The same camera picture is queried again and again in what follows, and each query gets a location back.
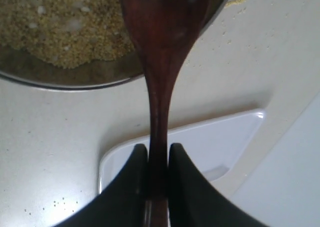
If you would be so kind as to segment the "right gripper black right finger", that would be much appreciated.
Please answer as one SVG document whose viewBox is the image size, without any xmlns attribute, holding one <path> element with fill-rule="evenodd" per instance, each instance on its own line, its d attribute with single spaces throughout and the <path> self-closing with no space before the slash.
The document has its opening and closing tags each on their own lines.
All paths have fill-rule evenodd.
<svg viewBox="0 0 320 227">
<path fill-rule="evenodd" d="M 199 172 L 180 143 L 168 163 L 168 209 L 172 227 L 265 227 L 235 206 Z"/>
</svg>

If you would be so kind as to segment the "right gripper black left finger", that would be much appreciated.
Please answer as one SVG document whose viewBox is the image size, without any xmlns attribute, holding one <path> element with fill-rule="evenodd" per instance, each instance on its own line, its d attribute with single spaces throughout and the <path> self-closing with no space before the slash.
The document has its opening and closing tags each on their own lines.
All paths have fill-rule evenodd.
<svg viewBox="0 0 320 227">
<path fill-rule="evenodd" d="M 148 152 L 134 146 L 112 182 L 94 200 L 58 227 L 142 227 L 145 219 Z"/>
</svg>

